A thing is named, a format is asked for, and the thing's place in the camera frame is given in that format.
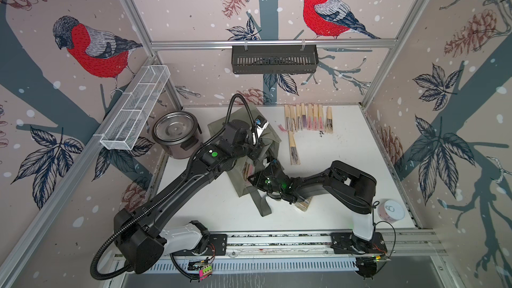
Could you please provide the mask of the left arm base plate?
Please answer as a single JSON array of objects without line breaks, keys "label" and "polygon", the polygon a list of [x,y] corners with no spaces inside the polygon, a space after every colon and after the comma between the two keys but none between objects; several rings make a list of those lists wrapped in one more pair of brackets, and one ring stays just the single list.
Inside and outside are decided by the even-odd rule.
[{"label": "left arm base plate", "polygon": [[214,233],[209,236],[208,242],[201,240],[198,247],[193,250],[181,250],[173,253],[174,256],[203,257],[224,256],[227,250],[227,234]]}]

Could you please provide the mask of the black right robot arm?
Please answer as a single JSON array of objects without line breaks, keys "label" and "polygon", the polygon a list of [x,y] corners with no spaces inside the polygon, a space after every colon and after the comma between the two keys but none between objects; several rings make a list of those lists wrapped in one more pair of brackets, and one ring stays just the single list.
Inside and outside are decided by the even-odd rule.
[{"label": "black right robot arm", "polygon": [[276,201],[301,203],[310,197],[330,194],[352,212],[351,232],[332,233],[331,248],[337,254],[385,255],[387,248],[373,220],[376,179],[342,161],[333,161],[323,172],[309,177],[289,177],[280,162],[248,177],[250,184]]}]

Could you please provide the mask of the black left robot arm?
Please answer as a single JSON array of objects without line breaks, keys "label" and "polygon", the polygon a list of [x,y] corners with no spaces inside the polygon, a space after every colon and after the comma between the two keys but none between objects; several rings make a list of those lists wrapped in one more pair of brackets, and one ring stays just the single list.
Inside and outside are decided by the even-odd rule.
[{"label": "black left robot arm", "polygon": [[173,243],[162,235],[170,219],[202,188],[234,168],[243,157],[261,153],[262,134],[269,123],[262,116],[252,125],[234,119],[190,157],[185,171],[146,204],[122,209],[113,220],[114,244],[125,257],[125,267],[137,274],[149,270]]}]

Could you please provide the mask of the purple folding fan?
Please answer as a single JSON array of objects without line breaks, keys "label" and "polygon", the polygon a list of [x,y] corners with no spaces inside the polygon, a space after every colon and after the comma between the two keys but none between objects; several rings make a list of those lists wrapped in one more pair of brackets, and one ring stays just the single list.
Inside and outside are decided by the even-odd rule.
[{"label": "purple folding fan", "polygon": [[301,104],[301,121],[303,129],[309,129],[309,114],[307,104]]}]

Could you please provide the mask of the olive green tote bag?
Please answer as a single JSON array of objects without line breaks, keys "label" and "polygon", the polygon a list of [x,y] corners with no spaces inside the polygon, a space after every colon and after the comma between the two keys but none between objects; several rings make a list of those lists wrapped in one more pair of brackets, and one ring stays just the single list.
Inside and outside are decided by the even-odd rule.
[{"label": "olive green tote bag", "polygon": [[[256,118],[259,115],[265,117],[256,106],[249,105],[249,109],[251,110],[251,113],[254,118]],[[230,120],[232,120],[232,119],[240,119],[242,121],[245,121],[246,123],[249,123],[249,116],[248,116],[245,108],[241,108],[241,109],[238,109],[237,111],[234,111],[230,117]],[[222,128],[224,121],[225,121],[225,117],[222,117],[222,118],[219,118],[218,120],[213,121],[207,125],[208,131],[211,136],[213,136],[215,133],[217,133]],[[279,145],[281,143],[281,138],[278,136],[276,131],[272,128],[270,123],[269,123],[267,129],[263,132],[261,138],[263,140],[263,153],[261,154],[260,160],[253,161],[249,157],[243,157],[243,158],[237,160],[237,163],[235,164],[234,168],[232,170],[228,171],[227,175],[229,176],[231,184],[233,185],[235,191],[237,192],[238,197],[250,195],[260,216],[265,217],[265,216],[268,216],[271,214],[271,208],[270,208],[269,204],[267,203],[265,197],[262,197],[259,194],[258,189],[256,187],[254,187],[252,184],[250,184],[249,181],[245,181],[242,177],[242,170],[243,170],[244,164],[246,162],[253,165],[253,174],[254,174],[254,173],[257,173],[257,172],[265,169],[263,162],[267,156],[272,156],[275,158],[278,157]]]}]

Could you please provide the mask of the grey white folding fan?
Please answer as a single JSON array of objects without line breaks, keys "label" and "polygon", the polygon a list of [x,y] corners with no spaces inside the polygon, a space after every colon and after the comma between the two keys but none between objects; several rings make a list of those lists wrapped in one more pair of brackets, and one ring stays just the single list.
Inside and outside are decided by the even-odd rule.
[{"label": "grey white folding fan", "polygon": [[325,132],[328,134],[333,133],[333,114],[332,107],[328,107],[326,111],[326,119],[325,119]]}]

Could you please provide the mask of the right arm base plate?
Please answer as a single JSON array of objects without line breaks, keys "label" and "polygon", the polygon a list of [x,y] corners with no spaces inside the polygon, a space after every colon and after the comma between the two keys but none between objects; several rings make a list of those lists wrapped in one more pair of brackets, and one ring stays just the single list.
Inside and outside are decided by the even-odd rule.
[{"label": "right arm base plate", "polygon": [[388,253],[380,232],[375,232],[369,241],[362,240],[352,232],[331,233],[331,248],[335,254],[385,255]]}]

